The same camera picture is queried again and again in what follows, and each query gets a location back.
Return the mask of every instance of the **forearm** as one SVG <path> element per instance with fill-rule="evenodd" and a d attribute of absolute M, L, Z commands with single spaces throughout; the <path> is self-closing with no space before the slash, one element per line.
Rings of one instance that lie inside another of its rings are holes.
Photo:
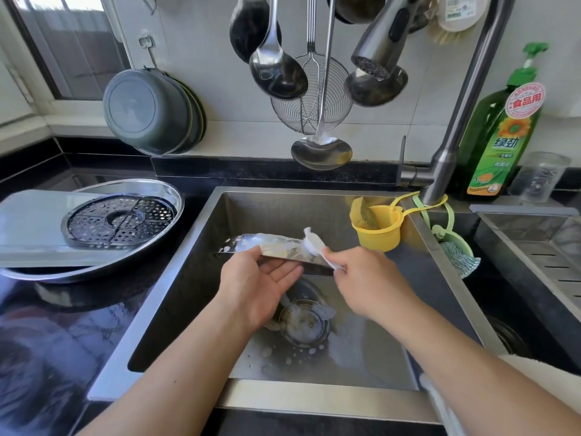
<path fill-rule="evenodd" d="M 526 376 L 491 355 L 420 300 L 398 305 L 378 322 L 406 347 L 466 431 L 579 434 L 581 417 Z"/>
<path fill-rule="evenodd" d="M 250 336 L 228 303 L 212 300 L 83 435 L 200 434 Z"/>

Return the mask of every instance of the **green pump dispenser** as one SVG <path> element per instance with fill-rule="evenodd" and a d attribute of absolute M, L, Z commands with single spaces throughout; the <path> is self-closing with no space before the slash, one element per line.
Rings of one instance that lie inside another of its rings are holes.
<path fill-rule="evenodd" d="M 528 43 L 525 64 L 512 72 L 507 87 L 484 97 L 474 109 L 448 187 L 455 197 L 494 200 L 511 178 L 540 116 L 544 87 L 534 82 L 537 68 L 532 63 L 547 49 L 548 43 Z"/>

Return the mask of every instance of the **glass cup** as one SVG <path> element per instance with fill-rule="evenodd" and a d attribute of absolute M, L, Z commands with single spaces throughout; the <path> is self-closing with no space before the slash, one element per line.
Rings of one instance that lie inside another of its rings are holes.
<path fill-rule="evenodd" d="M 560 154 L 543 151 L 529 153 L 527 161 L 508 187 L 508 193 L 527 202 L 547 202 L 570 164 L 571 159 Z"/>

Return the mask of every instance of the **white cloth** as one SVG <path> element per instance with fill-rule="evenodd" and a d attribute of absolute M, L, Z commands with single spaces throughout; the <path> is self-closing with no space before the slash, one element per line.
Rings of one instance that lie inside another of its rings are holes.
<path fill-rule="evenodd" d="M 581 377 L 534 359 L 515 355 L 503 355 L 499 358 L 581 415 Z M 446 405 L 425 373 L 420 375 L 419 383 L 429 392 L 432 405 L 436 409 L 448 436 L 466 436 L 460 421 Z"/>

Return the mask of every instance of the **large serving spoon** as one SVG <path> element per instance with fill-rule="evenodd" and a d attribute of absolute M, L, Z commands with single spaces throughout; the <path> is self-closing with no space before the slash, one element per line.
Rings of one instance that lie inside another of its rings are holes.
<path fill-rule="evenodd" d="M 287 55 L 277 38 L 278 0 L 270 0 L 270 22 L 266 38 L 251 57 L 251 73 L 269 96 L 291 100 L 302 97 L 309 88 L 303 68 Z"/>
<path fill-rule="evenodd" d="M 327 30 L 327 52 L 325 54 L 325 71 L 321 88 L 321 108 L 317 132 L 295 141 L 290 153 L 295 161 L 311 170 L 328 171 L 345 165 L 353 156 L 353 150 L 347 142 L 332 138 L 325 132 L 325 102 L 327 100 L 327 80 L 329 78 L 330 50 L 335 25 L 335 6 L 337 0 L 330 0 L 329 28 Z"/>
<path fill-rule="evenodd" d="M 407 73 L 398 65 L 384 80 L 357 68 L 347 77 L 343 89 L 355 104 L 378 107 L 396 99 L 407 85 L 407 80 Z"/>
<path fill-rule="evenodd" d="M 246 64 L 264 41 L 268 30 L 270 7 L 266 0 L 238 0 L 230 18 L 230 43 L 236 55 Z M 277 38 L 282 44 L 281 27 L 277 23 Z"/>

